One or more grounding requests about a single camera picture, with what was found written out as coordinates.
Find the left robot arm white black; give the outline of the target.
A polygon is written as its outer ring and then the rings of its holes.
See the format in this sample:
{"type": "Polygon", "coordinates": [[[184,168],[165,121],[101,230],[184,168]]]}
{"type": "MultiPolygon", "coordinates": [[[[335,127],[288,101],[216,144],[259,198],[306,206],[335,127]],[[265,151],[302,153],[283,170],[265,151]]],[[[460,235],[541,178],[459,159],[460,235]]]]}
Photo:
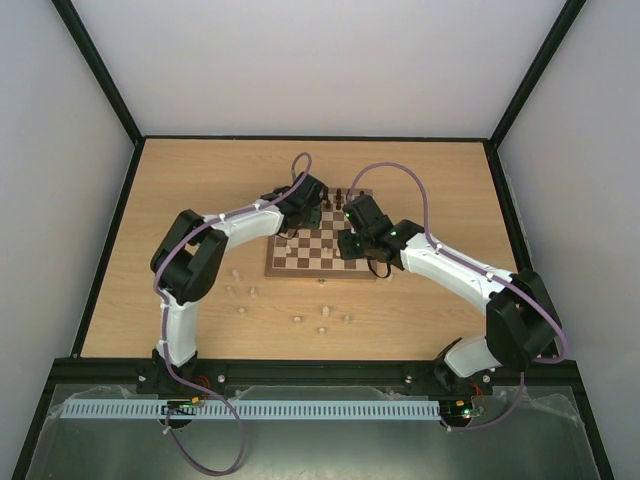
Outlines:
{"type": "Polygon", "coordinates": [[[199,304],[212,289],[224,254],[257,238],[309,227],[327,194],[324,183],[301,174],[292,186],[228,213],[178,214],[150,263],[162,309],[156,351],[167,365],[180,368],[195,358],[199,304]]]}

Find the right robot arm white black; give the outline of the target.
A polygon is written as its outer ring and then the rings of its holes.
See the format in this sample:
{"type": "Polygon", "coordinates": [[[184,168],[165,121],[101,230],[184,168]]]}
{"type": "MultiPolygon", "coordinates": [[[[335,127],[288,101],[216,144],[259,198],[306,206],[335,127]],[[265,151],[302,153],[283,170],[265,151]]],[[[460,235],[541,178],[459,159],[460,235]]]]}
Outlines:
{"type": "Polygon", "coordinates": [[[420,275],[469,302],[485,315],[485,333],[450,343],[434,361],[440,387],[455,392],[491,368],[523,372],[560,336],[555,308],[541,277],[493,268],[426,235],[410,221],[393,224],[372,196],[343,205],[350,223],[339,232],[344,260],[365,259],[420,275]]]}

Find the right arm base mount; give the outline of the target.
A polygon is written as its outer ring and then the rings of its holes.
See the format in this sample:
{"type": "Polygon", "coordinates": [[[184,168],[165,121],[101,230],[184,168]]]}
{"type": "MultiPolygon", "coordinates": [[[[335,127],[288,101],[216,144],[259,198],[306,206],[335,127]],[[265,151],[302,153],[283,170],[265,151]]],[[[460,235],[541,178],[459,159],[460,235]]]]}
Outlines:
{"type": "Polygon", "coordinates": [[[482,374],[458,377],[440,360],[412,361],[403,364],[403,378],[410,394],[426,396],[473,396],[486,394],[492,382],[485,382],[482,374]]]}

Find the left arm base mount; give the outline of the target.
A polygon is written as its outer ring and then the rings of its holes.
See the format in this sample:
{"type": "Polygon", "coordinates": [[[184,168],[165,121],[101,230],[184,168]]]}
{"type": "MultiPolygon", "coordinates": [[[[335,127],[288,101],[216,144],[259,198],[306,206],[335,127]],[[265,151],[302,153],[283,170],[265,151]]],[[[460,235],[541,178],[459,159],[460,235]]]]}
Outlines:
{"type": "Polygon", "coordinates": [[[169,372],[164,359],[156,350],[152,350],[149,359],[143,359],[136,364],[138,394],[155,394],[163,398],[187,397],[203,395],[201,389],[193,388],[199,385],[217,394],[223,394],[226,383],[225,365],[220,362],[199,360],[195,353],[180,367],[171,366],[175,375],[182,379],[176,380],[169,372]]]}

